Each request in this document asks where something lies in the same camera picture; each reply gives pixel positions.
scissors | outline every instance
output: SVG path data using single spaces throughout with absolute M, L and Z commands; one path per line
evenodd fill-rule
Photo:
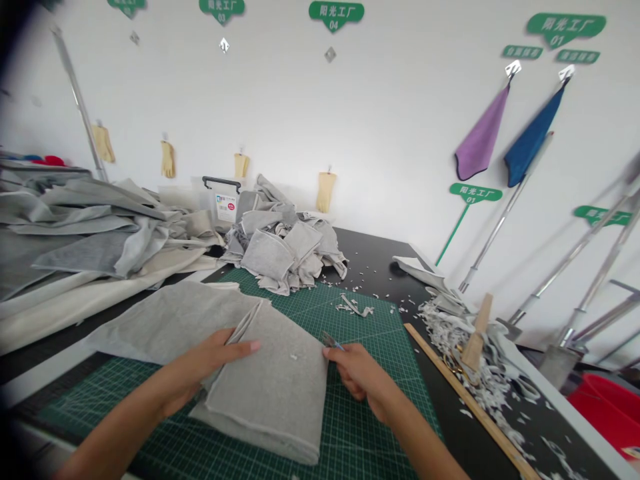
M 334 340 L 330 334 L 328 334 L 327 332 L 323 331 L 322 332 L 322 340 L 324 342 L 324 344 L 328 347 L 331 348 L 339 348 L 342 351 L 345 351 L 344 348 L 342 348 L 342 345 L 340 345 L 338 342 L 336 342 L 336 340 Z

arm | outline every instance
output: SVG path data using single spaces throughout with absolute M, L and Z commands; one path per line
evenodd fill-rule
M 324 355 L 337 363 L 342 383 L 358 401 L 365 398 L 374 415 L 400 442 L 421 479 L 468 479 L 444 443 L 392 378 L 359 344 L 343 345 L 346 351 L 325 348 Z
M 164 366 L 116 406 L 55 474 L 56 480 L 120 479 L 151 432 L 189 402 L 200 381 L 224 363 L 246 357 L 260 342 L 225 345 L 220 330 Z

green label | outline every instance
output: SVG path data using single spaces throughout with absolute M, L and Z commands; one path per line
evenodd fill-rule
M 113 8 L 120 9 L 129 18 L 133 18 L 136 10 L 147 8 L 147 0 L 107 0 Z
M 502 198 L 501 190 L 468 185 L 466 183 L 454 183 L 449 191 L 454 195 L 460 195 L 467 203 L 478 203 L 482 200 L 497 201 Z
M 314 20 L 322 20 L 332 33 L 346 22 L 359 22 L 364 15 L 362 3 L 315 1 L 309 6 L 309 16 Z
M 565 63 L 595 63 L 600 58 L 600 52 L 586 50 L 560 50 L 555 58 Z
M 245 12 L 244 0 L 200 0 L 200 10 L 210 13 L 223 27 L 234 15 Z
M 593 226 L 594 223 L 602 220 L 602 218 L 604 218 L 605 214 L 608 211 L 609 210 L 607 209 L 592 207 L 590 205 L 582 205 L 581 207 L 578 207 L 573 211 L 573 215 L 579 218 L 587 219 L 589 224 Z M 631 217 L 632 214 L 629 212 L 618 211 L 613 216 L 613 218 L 609 220 L 608 224 L 606 224 L 605 227 L 608 227 L 609 225 L 626 225 L 629 223 L 629 220 L 631 220 Z
M 536 60 L 542 55 L 542 48 L 540 47 L 526 47 L 524 45 L 507 45 L 502 50 L 502 56 L 507 58 L 522 58 Z
M 607 19 L 602 15 L 573 13 L 536 13 L 527 24 L 529 33 L 544 35 L 551 50 L 578 37 L 595 37 L 602 32 Z

blue towel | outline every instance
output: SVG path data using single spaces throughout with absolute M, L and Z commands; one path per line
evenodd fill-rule
M 505 155 L 505 163 L 509 170 L 509 188 L 515 187 L 522 182 L 535 154 L 540 150 L 555 113 L 560 106 L 560 100 L 562 100 L 566 85 L 567 82 L 549 100 L 538 116 L 532 120 Z

black table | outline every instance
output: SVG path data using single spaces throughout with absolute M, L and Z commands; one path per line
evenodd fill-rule
M 417 313 L 417 306 L 429 299 L 429 294 L 422 283 L 406 274 L 396 262 L 391 260 L 394 255 L 418 257 L 411 246 L 407 243 L 344 229 L 336 229 L 336 233 L 340 249 L 349 259 L 349 274 L 340 287 L 346 286 L 351 290 L 352 287 L 357 285 L 360 287 L 358 293 L 363 293 L 364 295 L 375 293 L 382 299 L 388 294 L 387 300 L 408 310 L 408 312 L 400 314 L 403 322 L 411 323 L 428 340 L 422 320 L 414 318 L 414 315 Z M 219 247 L 215 247 L 210 254 L 217 257 L 221 253 L 222 250 Z M 229 268 L 232 267 L 218 270 L 208 277 L 205 282 L 218 280 Z M 324 268 L 323 274 L 326 275 L 327 281 L 334 283 L 340 281 L 332 267 Z M 165 284 L 176 283 L 187 275 L 174 275 Z M 152 294 L 150 291 L 141 292 L 86 319 L 80 326 L 68 327 L 18 351 L 0 357 L 0 383 L 6 383 L 86 337 L 98 326 L 112 320 L 150 294 Z M 410 303 L 409 299 L 415 302 L 415 305 Z M 420 350 L 420 347 L 410 335 L 409 338 L 412 346 Z M 94 354 L 16 406 L 12 410 L 12 414 L 29 425 L 63 438 L 62 432 L 37 419 L 38 412 L 48 402 L 58 398 L 110 358 L 106 354 Z M 460 412 L 462 405 L 458 395 L 440 374 L 436 366 L 422 352 L 416 353 L 416 358 L 445 436 L 447 448 L 467 474 L 472 479 L 519 479 L 518 470 L 492 440 L 480 422 Z M 614 474 L 594 454 L 584 440 L 573 430 L 572 426 L 558 412 L 546 408 L 544 401 L 539 401 L 537 405 L 524 400 L 521 402 L 510 401 L 510 404 L 513 411 L 505 410 L 505 417 L 527 439 L 525 450 L 536 457 L 536 461 L 531 462 L 534 468 L 539 469 L 546 475 L 551 472 L 558 472 L 566 477 L 556 456 L 542 442 L 540 438 L 542 435 L 558 444 L 564 450 L 569 464 L 586 478 L 599 480 L 615 478 Z M 517 422 L 520 411 L 532 419 L 526 425 Z M 74 441 L 74 439 L 63 439 L 71 443 Z

